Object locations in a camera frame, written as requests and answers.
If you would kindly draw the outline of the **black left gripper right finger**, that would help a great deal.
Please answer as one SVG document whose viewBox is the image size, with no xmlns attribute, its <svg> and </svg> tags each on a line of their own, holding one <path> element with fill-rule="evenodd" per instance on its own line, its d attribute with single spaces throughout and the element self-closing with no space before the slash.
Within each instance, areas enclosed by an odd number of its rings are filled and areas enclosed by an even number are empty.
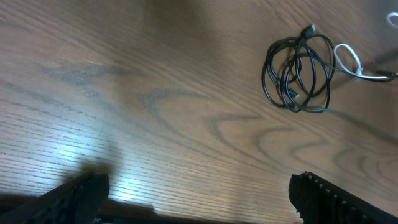
<svg viewBox="0 0 398 224">
<path fill-rule="evenodd" d="M 397 224 L 397 217 L 311 173 L 294 174 L 289 200 L 305 224 Z"/>
</svg>

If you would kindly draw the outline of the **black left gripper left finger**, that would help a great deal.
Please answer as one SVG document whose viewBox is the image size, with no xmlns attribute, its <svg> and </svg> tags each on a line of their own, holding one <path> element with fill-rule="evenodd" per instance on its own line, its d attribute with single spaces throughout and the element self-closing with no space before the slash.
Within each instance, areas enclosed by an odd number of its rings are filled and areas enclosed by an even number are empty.
<svg viewBox="0 0 398 224">
<path fill-rule="evenodd" d="M 85 173 L 1 215 L 3 224 L 92 223 L 109 195 L 108 174 Z"/>
</svg>

